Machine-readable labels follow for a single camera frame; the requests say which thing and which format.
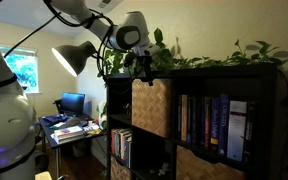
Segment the cabinet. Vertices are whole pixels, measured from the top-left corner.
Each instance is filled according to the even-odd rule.
[[[119,74],[110,78],[107,88],[108,132],[115,128],[128,128],[132,143],[130,164],[127,167],[123,158],[112,152],[114,137],[108,133],[108,169],[111,169],[111,158],[114,158],[126,168],[130,179],[270,179],[277,73],[274,64],[174,70],[168,74],[156,72],[155,79],[171,81],[170,88],[165,89],[170,95],[170,110],[167,111],[170,120],[165,126],[169,128],[166,130],[169,136],[134,125],[132,115],[127,114],[124,108],[127,103],[132,103],[132,83],[129,77],[127,74]],[[257,113],[251,130],[251,161],[248,164],[219,156],[217,152],[206,150],[198,143],[183,141],[178,136],[178,98],[182,94],[217,97],[221,93],[228,94],[232,100],[257,102]],[[154,98],[157,94],[147,96]],[[158,175],[165,162],[169,164],[169,171]],[[188,169],[194,164],[196,168],[189,172]],[[108,179],[116,176],[111,172],[114,171],[108,170]]]

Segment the wall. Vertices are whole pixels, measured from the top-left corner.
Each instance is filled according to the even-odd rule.
[[[155,42],[154,30],[160,28],[167,47],[178,45],[177,52],[186,58],[225,59],[238,50],[234,46],[237,39],[242,47],[262,40],[288,51],[288,1],[124,0],[106,15],[119,24],[130,11],[144,14],[152,42]],[[96,47],[99,45],[99,40],[87,30],[75,38],[75,43],[85,40]],[[92,101],[98,103],[105,99],[105,88],[94,72],[94,59],[89,60],[87,69],[78,78],[77,88],[90,94]]]
[[[0,44],[12,47],[32,31],[0,22]],[[62,68],[51,52],[52,47],[72,43],[70,38],[40,31],[19,46],[37,50],[40,93],[27,95],[37,112],[36,117],[56,113],[54,100],[60,99],[63,91],[75,92],[76,79]]]

